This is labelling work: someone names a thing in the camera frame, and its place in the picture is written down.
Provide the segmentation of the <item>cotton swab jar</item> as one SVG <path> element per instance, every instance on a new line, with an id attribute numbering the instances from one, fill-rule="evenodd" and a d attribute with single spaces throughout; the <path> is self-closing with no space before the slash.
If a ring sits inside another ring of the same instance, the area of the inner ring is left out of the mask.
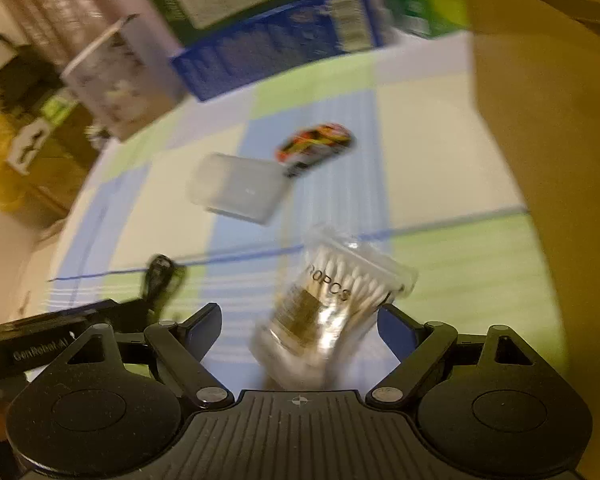
<path id="1" fill-rule="evenodd" d="M 251 338 L 251 351 L 286 390 L 335 385 L 386 302 L 409 295 L 418 273 L 370 242 L 319 224 L 296 279 Z"/>

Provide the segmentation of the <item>clear plastic cup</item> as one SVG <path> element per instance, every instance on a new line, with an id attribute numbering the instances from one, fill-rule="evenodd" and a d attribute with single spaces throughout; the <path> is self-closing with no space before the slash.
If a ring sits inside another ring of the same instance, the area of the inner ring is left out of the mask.
<path id="1" fill-rule="evenodd" d="M 193 171 L 187 193 L 215 214 L 265 224 L 291 183 L 286 168 L 274 160 L 212 153 Z"/>

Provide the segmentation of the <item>red toy car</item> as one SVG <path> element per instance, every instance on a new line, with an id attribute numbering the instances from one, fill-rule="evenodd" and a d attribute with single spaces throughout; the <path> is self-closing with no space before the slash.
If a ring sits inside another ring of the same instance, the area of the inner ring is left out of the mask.
<path id="1" fill-rule="evenodd" d="M 353 133 L 336 122 L 323 122 L 297 131 L 276 151 L 277 161 L 288 178 L 300 176 L 327 159 L 349 151 L 355 144 Z"/>

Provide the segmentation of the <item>small black toy car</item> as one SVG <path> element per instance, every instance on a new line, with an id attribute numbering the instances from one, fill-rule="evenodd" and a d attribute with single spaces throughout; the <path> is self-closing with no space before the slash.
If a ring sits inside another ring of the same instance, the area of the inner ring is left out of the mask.
<path id="1" fill-rule="evenodd" d="M 157 312 L 180 289 L 186 277 L 186 267 L 166 255 L 154 255 L 142 278 L 140 298 Z"/>

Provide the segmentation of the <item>checkered bed sheet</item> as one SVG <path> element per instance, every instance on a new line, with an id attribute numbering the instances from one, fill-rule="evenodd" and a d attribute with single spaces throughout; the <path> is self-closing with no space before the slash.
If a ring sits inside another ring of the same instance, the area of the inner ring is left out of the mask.
<path id="1" fill-rule="evenodd" d="M 338 122 L 350 152 L 299 178 L 265 224 L 218 216 L 190 197 L 199 163 L 223 153 L 272 159 L 299 129 Z M 34 312 L 137 296 L 149 259 L 185 269 L 163 314 L 214 301 L 223 330 L 206 367 L 230 390 L 261 389 L 253 327 L 297 274 L 316 224 L 371 240 L 418 273 L 400 300 L 421 321 L 466 334 L 505 324 L 556 370 L 562 320 L 534 226 L 472 95 L 470 41 L 403 36 L 199 103 L 187 100 L 111 143 L 73 205 Z"/>

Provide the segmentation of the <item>stacked cardboard boxes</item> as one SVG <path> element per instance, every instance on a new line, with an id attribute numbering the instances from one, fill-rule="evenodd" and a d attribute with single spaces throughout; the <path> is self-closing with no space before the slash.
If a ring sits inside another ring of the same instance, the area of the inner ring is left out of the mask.
<path id="1" fill-rule="evenodd" d="M 40 114 L 12 138 L 6 165 L 27 192 L 65 217 L 99 158 L 87 137 L 93 114 L 68 88 L 44 102 Z"/>

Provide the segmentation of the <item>black luggage trolley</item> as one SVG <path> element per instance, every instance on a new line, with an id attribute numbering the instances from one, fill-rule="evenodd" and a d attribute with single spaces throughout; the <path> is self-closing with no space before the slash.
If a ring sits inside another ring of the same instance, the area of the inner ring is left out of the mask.
<path id="1" fill-rule="evenodd" d="M 17 46 L 0 34 L 0 45 L 12 54 L 0 67 L 0 111 L 15 117 L 36 114 L 44 98 L 62 88 L 55 65 L 30 44 Z"/>

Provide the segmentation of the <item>white humidifier box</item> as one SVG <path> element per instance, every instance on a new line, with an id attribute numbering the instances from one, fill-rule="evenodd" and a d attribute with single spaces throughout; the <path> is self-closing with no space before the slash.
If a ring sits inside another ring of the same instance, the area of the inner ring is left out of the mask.
<path id="1" fill-rule="evenodd" d="M 108 27 L 60 78 L 121 142 L 178 106 L 186 93 L 166 52 L 137 14 Z"/>

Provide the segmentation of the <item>blue carton box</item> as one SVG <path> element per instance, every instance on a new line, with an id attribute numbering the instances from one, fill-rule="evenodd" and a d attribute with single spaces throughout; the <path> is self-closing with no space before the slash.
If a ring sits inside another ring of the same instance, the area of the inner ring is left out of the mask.
<path id="1" fill-rule="evenodd" d="M 196 41 L 171 58 L 204 102 L 326 58 L 386 43 L 370 0 L 298 0 Z"/>

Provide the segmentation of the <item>open cardboard box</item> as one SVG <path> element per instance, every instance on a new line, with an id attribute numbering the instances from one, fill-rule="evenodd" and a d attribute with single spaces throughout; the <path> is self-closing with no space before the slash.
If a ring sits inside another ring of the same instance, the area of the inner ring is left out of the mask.
<path id="1" fill-rule="evenodd" d="M 466 0 L 477 106 L 552 274 L 600 479 L 600 0 Z"/>

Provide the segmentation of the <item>pink curtain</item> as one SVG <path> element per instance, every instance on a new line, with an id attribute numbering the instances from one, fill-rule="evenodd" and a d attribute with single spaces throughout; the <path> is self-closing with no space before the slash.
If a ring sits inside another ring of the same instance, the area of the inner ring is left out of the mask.
<path id="1" fill-rule="evenodd" d="M 28 38 L 56 66 L 65 66 L 110 25 L 137 14 L 172 54 L 180 47 L 150 0 L 0 0 Z"/>

